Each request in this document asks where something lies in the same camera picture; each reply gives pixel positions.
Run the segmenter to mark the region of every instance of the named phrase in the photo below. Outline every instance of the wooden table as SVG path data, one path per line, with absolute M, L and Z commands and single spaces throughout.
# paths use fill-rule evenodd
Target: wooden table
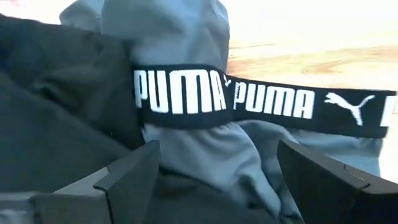
M 224 0 L 228 73 L 328 88 L 398 90 L 398 14 L 390 1 Z M 398 183 L 398 106 L 381 172 Z

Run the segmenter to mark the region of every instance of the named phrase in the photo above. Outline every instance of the gray fabric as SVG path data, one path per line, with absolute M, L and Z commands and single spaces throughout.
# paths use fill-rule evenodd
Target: gray fabric
M 88 1 L 81 2 L 87 7 Z M 70 17 L 64 14 L 62 22 L 79 24 L 71 22 L 73 13 L 67 10 Z M 131 58 L 142 65 L 205 63 L 226 70 L 228 17 L 216 0 L 105 0 L 98 21 L 102 33 L 133 40 Z M 299 142 L 373 174 L 378 174 L 381 148 L 380 139 L 288 130 L 264 121 L 195 131 L 147 124 L 143 135 L 146 141 L 160 140 L 163 167 L 200 179 L 239 203 L 265 205 L 283 223 L 301 219 L 276 159 L 279 139 Z

